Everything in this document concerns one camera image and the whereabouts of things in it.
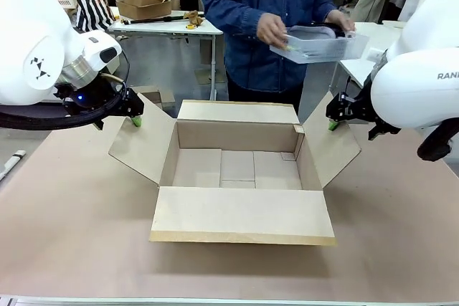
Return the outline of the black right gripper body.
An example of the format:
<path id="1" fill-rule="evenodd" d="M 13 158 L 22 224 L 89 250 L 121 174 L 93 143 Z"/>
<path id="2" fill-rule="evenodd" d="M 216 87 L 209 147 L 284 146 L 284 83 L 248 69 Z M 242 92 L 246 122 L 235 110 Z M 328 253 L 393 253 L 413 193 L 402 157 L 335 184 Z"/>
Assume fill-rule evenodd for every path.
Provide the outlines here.
<path id="1" fill-rule="evenodd" d="M 326 106 L 326 117 L 338 123 L 345 120 L 373 122 L 371 86 L 371 83 L 365 84 L 355 98 L 349 97 L 346 92 L 337 94 Z"/>

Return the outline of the person's left hand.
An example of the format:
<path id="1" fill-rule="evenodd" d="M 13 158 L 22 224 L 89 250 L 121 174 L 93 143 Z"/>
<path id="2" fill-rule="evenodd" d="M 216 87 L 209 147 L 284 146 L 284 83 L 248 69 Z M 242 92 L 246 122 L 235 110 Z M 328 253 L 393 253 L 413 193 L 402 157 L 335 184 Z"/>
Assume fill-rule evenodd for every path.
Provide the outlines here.
<path id="1" fill-rule="evenodd" d="M 325 22 L 340 27 L 344 32 L 356 31 L 355 23 L 351 18 L 338 9 L 330 11 L 326 16 Z"/>

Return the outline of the person's right hand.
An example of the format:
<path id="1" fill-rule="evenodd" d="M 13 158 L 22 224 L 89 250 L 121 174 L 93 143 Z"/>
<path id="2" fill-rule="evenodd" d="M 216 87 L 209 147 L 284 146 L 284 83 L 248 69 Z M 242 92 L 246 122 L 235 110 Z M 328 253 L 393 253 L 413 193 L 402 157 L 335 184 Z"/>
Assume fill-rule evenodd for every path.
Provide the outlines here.
<path id="1" fill-rule="evenodd" d="M 284 49 L 288 39 L 282 19 L 271 13 L 262 14 L 257 23 L 257 38 L 270 46 Z"/>

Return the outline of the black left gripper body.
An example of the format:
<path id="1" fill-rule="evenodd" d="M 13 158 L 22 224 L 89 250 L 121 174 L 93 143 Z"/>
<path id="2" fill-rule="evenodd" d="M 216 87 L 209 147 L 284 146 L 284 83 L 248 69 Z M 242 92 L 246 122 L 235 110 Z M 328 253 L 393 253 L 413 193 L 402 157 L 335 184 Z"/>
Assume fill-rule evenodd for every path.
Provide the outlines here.
<path id="1" fill-rule="evenodd" d="M 93 80 L 80 89 L 71 84 L 59 84 L 54 96 L 63 100 L 70 115 L 136 118 L 144 111 L 143 101 L 124 81 Z"/>

